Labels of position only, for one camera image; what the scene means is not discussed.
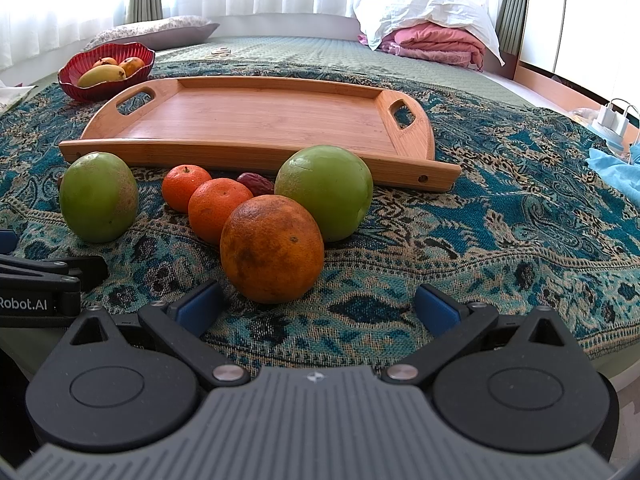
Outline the pink folded blanket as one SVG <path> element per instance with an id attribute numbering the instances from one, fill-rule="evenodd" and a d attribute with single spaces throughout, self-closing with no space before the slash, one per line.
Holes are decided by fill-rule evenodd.
<path id="1" fill-rule="evenodd" d="M 375 50 L 477 72 L 484 68 L 486 53 L 485 45 L 466 30 L 430 22 L 394 30 Z"/>

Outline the white duvet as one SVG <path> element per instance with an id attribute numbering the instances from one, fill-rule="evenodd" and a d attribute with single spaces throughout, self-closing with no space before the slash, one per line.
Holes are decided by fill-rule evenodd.
<path id="1" fill-rule="evenodd" d="M 478 0 L 354 0 L 352 10 L 371 50 L 392 32 L 430 22 L 466 30 L 503 64 L 494 23 Z"/>

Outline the large brownish orange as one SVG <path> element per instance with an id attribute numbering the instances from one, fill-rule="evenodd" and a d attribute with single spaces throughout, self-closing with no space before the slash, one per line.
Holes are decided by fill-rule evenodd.
<path id="1" fill-rule="evenodd" d="M 220 239 L 222 270 L 245 298 L 284 304 L 304 296 L 323 268 L 324 244 L 306 209 L 281 195 L 237 206 Z"/>

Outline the green apple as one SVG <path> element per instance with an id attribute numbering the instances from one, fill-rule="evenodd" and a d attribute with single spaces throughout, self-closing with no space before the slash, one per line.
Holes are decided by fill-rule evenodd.
<path id="1" fill-rule="evenodd" d="M 352 235 L 366 216 L 373 194 L 372 174 L 354 153 L 315 145 L 294 153 L 279 169 L 274 192 L 305 207 L 326 242 Z"/>
<path id="2" fill-rule="evenodd" d="M 74 234 L 84 242 L 104 244 L 134 223 L 139 192 L 126 162 L 111 153 L 92 152 L 66 169 L 58 201 Z"/>

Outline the yellow mango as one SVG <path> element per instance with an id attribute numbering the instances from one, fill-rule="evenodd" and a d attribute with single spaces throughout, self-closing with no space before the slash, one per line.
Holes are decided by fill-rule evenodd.
<path id="1" fill-rule="evenodd" d="M 105 64 L 87 70 L 79 77 L 77 85 L 80 88 L 89 88 L 102 82 L 121 81 L 126 77 L 126 72 L 119 65 Z"/>

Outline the small mandarin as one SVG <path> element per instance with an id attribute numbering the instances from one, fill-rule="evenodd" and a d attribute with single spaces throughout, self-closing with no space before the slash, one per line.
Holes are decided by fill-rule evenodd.
<path id="1" fill-rule="evenodd" d="M 254 195 L 242 183 L 228 178 L 204 182 L 188 203 L 188 218 L 196 236 L 209 244 L 220 242 L 222 229 L 232 211 Z"/>
<path id="2" fill-rule="evenodd" d="M 162 183 L 165 203 L 173 210 L 186 212 L 195 190 L 212 177 L 204 168 L 196 165 L 179 165 L 168 171 Z"/>

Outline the green quilted mat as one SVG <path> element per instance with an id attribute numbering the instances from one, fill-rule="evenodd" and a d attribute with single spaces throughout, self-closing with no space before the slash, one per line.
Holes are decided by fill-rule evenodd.
<path id="1" fill-rule="evenodd" d="M 329 80 L 397 90 L 419 101 L 436 91 L 529 106 L 513 91 L 472 70 L 398 58 L 337 39 L 212 38 L 204 44 L 157 52 L 152 69 L 155 79 L 205 75 Z"/>

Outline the green drape right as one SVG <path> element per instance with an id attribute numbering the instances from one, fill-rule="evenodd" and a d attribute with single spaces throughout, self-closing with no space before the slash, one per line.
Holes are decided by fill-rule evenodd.
<path id="1" fill-rule="evenodd" d="M 502 0 L 496 33 L 500 51 L 520 56 L 523 43 L 528 0 Z"/>

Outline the floral grey pillow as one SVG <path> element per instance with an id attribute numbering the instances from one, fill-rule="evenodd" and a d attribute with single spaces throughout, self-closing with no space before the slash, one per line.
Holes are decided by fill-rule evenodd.
<path id="1" fill-rule="evenodd" d="M 197 15 L 180 15 L 162 20 L 119 25 L 100 32 L 85 46 L 85 51 L 102 44 L 138 42 L 152 50 L 167 50 L 201 44 L 219 24 Z"/>

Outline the small mandarin back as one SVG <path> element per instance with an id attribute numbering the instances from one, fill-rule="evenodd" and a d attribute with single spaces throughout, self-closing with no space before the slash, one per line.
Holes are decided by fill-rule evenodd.
<path id="1" fill-rule="evenodd" d="M 173 210 L 186 212 L 195 190 L 212 177 L 204 168 L 196 165 L 179 165 L 168 171 L 162 183 L 165 203 Z"/>

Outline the small mandarin front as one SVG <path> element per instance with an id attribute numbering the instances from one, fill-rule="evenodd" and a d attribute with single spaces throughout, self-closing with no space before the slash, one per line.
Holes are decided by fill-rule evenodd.
<path id="1" fill-rule="evenodd" d="M 209 244 L 220 242 L 222 229 L 232 211 L 254 195 L 242 183 L 228 178 L 204 182 L 188 203 L 188 218 L 196 236 Z"/>

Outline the reddish orange fruit in bowl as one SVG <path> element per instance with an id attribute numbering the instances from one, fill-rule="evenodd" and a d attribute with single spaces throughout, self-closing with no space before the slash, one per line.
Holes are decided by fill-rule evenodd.
<path id="1" fill-rule="evenodd" d="M 138 58 L 137 56 L 130 56 L 130 58 L 125 58 L 122 62 L 119 63 L 119 66 L 125 72 L 126 77 L 131 77 L 135 72 L 140 70 L 145 66 L 145 62 L 142 58 Z"/>

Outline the dark red date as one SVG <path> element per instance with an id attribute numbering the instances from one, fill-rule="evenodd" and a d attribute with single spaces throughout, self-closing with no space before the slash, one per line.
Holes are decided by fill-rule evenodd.
<path id="1" fill-rule="evenodd" d="M 274 193 L 273 183 L 260 174 L 244 172 L 236 180 L 248 188 L 254 196 L 272 195 Z"/>

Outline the red fruit bowl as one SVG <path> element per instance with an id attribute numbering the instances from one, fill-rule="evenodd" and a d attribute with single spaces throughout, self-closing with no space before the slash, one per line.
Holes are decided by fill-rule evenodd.
<path id="1" fill-rule="evenodd" d="M 122 62 L 130 56 L 142 58 L 145 66 L 140 68 L 131 77 L 121 81 L 102 82 L 89 88 L 80 88 L 77 85 L 79 77 L 87 70 L 93 68 L 94 62 L 99 58 L 110 56 L 117 62 Z M 110 98 L 134 84 L 146 81 L 155 62 L 155 51 L 138 42 L 129 44 L 102 44 L 95 49 L 75 54 L 59 71 L 58 84 L 63 91 L 76 101 L 99 101 Z"/>

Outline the light blue cloth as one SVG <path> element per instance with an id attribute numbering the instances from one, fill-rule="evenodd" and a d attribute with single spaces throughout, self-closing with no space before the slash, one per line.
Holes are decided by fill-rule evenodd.
<path id="1" fill-rule="evenodd" d="M 587 165 L 609 186 L 625 195 L 634 206 L 640 206 L 639 144 L 630 147 L 630 162 L 590 148 Z"/>

